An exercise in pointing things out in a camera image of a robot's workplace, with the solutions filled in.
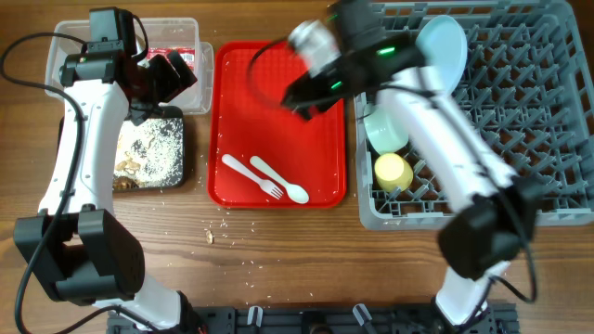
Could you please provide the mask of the white plastic spoon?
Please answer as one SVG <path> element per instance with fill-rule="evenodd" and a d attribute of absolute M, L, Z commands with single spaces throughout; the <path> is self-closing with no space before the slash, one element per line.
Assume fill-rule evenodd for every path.
<path fill-rule="evenodd" d="M 250 164 L 260 172 L 271 177 L 274 181 L 282 185 L 288 197 L 295 203 L 306 204 L 309 201 L 308 193 L 296 184 L 289 183 L 279 173 L 277 173 L 270 165 L 258 156 L 252 156 L 250 158 Z"/>

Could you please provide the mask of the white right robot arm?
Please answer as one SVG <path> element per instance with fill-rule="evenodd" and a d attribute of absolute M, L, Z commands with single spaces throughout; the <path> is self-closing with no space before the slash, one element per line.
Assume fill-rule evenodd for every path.
<path fill-rule="evenodd" d="M 462 332 L 486 308 L 493 284 L 529 252 L 543 196 L 478 135 L 420 45 L 388 34 L 367 1 L 338 1 L 327 22 L 307 20 L 284 37 L 305 73 L 280 106 L 310 120 L 314 111 L 363 93 L 407 131 L 445 191 L 454 216 L 438 245 L 448 268 L 434 303 Z"/>

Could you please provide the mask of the yellow plastic cup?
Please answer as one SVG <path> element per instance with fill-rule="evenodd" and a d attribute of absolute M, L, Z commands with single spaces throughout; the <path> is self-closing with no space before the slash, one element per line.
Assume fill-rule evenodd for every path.
<path fill-rule="evenodd" d="M 407 190 L 413 180 L 411 166 L 395 153 L 380 155 L 374 164 L 374 174 L 380 188 L 386 192 L 393 192 L 397 188 Z"/>

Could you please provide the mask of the light blue plate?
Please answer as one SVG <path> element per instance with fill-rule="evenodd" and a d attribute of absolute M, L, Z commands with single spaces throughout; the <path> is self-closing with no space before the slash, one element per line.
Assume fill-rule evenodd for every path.
<path fill-rule="evenodd" d="M 428 21 L 416 39 L 417 47 L 434 66 L 448 94 L 458 87 L 468 58 L 468 42 L 462 27 L 450 16 Z"/>

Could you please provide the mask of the green bowl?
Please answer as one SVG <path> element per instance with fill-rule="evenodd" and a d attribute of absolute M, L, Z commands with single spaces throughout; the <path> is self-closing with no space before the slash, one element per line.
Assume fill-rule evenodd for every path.
<path fill-rule="evenodd" d="M 387 110 L 373 104 L 364 108 L 368 141 L 378 154 L 395 153 L 408 143 L 408 132 Z"/>

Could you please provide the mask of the pink plastic fork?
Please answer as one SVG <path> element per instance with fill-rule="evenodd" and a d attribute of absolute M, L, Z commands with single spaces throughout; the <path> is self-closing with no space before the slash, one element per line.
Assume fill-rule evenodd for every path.
<path fill-rule="evenodd" d="M 222 157 L 222 162 L 226 166 L 230 167 L 232 170 L 252 180 L 261 188 L 262 191 L 264 191 L 267 195 L 271 196 L 272 198 L 280 199 L 282 197 L 282 190 L 273 181 L 259 177 L 248 167 L 246 167 L 242 162 L 234 158 L 232 155 L 225 154 Z"/>

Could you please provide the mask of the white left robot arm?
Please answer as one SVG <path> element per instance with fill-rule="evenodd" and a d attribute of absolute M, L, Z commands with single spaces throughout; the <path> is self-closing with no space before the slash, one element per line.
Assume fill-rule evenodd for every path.
<path fill-rule="evenodd" d="M 14 318 L 26 331 L 23 302 L 36 279 L 55 302 L 113 311 L 140 328 L 203 333 L 187 297 L 145 269 L 139 241 L 117 221 L 112 175 L 124 120 L 157 105 L 154 78 L 130 32 L 107 32 L 66 58 L 57 89 L 65 103 L 51 182 L 33 217 L 20 218 L 14 242 L 26 261 Z"/>

